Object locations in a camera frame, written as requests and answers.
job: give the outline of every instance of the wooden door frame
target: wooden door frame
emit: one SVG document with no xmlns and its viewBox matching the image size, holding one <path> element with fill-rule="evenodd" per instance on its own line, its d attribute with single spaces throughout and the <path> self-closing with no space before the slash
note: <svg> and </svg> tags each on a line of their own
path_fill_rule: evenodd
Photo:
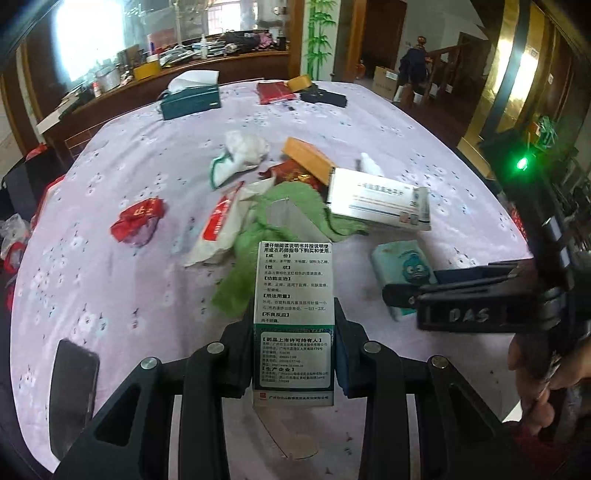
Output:
<svg viewBox="0 0 591 480">
<path fill-rule="evenodd" d="M 390 70 L 396 69 L 396 62 L 398 61 L 398 51 L 400 50 L 400 41 L 402 40 L 402 29 L 404 28 L 404 21 L 406 20 L 407 2 L 402 0 L 399 1 L 404 4 L 404 17 L 402 19 L 402 22 L 398 26 L 396 43 L 392 44 L 392 48 L 394 49 L 394 56 L 392 57 L 392 62 L 390 62 Z"/>
<path fill-rule="evenodd" d="M 365 14 L 368 0 L 353 0 L 353 17 L 351 19 L 351 35 L 349 37 L 349 48 L 345 60 L 343 81 L 352 82 L 355 80 L 357 64 L 361 57 L 363 46 L 363 34 L 365 33 Z"/>
<path fill-rule="evenodd" d="M 304 34 L 304 10 L 306 0 L 288 0 L 287 8 L 290 15 L 290 59 L 288 71 L 290 78 L 300 75 L 301 44 Z"/>
</svg>

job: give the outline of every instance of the red logo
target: red logo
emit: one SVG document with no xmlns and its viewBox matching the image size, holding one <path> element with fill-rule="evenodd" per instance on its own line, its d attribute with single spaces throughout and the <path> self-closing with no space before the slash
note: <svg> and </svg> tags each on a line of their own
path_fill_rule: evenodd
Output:
<svg viewBox="0 0 591 480">
<path fill-rule="evenodd" d="M 214 242 L 217 240 L 217 235 L 223 227 L 223 224 L 226 222 L 226 217 L 228 216 L 228 210 L 232 206 L 234 202 L 234 197 L 238 193 L 238 190 L 242 188 L 244 185 L 244 180 L 242 180 L 236 188 L 231 190 L 230 192 L 226 193 L 217 203 L 216 207 L 214 208 L 212 214 L 209 216 L 209 221 L 205 230 L 203 231 L 203 239 L 209 242 Z"/>
</svg>

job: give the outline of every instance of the table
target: table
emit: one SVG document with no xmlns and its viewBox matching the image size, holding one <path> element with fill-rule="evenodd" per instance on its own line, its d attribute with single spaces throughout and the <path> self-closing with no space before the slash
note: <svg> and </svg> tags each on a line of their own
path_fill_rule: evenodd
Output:
<svg viewBox="0 0 591 480">
<path fill-rule="evenodd" d="M 189 356 L 219 339 L 226 318 L 209 306 L 231 267 L 183 268 L 220 198 L 208 184 L 208 165 L 230 129 L 264 137 L 271 146 L 260 170 L 278 161 L 292 136 L 316 145 L 337 165 L 355 168 L 362 151 L 385 175 L 431 188 L 431 232 L 374 225 L 369 236 L 334 244 L 335 295 L 349 320 L 370 339 L 401 356 L 426 360 L 439 353 L 500 417 L 517 402 L 506 369 L 508 335 L 422 332 L 414 316 L 388 314 L 369 262 L 376 245 L 417 239 L 433 268 L 462 268 L 529 257 L 517 227 L 485 185 L 447 147 L 408 115 L 359 85 L 319 82 L 348 97 L 346 109 L 308 104 L 258 104 L 255 82 L 221 88 L 222 108 L 162 121 L 148 105 L 107 123 L 88 143 L 48 199 L 18 275 L 11 330 L 11 373 L 23 437 L 49 470 L 57 465 L 48 442 L 47 408 L 57 343 L 69 338 L 100 356 L 99 409 L 146 356 L 163 362 Z M 233 179 L 255 181 L 257 173 Z M 119 212 L 158 195 L 167 211 L 141 249 L 109 234 Z M 365 401 L 282 413 L 288 428 L 314 437 L 320 451 L 298 462 L 283 458 L 251 407 L 249 394 L 224 399 L 226 442 L 233 478 L 356 478 Z"/>
</svg>

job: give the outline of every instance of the white plastic bottle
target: white plastic bottle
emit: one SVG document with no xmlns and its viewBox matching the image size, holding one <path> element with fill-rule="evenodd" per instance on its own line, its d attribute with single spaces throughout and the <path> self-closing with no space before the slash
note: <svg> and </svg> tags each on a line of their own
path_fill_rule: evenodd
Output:
<svg viewBox="0 0 591 480">
<path fill-rule="evenodd" d="M 205 60 L 207 58 L 207 39 L 205 38 L 205 34 L 201 34 L 201 59 Z"/>
</svg>

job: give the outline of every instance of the red wallet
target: red wallet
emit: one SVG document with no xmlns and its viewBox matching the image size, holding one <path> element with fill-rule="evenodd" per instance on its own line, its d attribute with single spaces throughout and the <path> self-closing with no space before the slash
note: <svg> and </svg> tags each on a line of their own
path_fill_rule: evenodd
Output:
<svg viewBox="0 0 591 480">
<path fill-rule="evenodd" d="M 289 90 L 283 82 L 257 83 L 256 91 L 259 94 L 261 105 L 296 98 L 296 94 Z"/>
</svg>

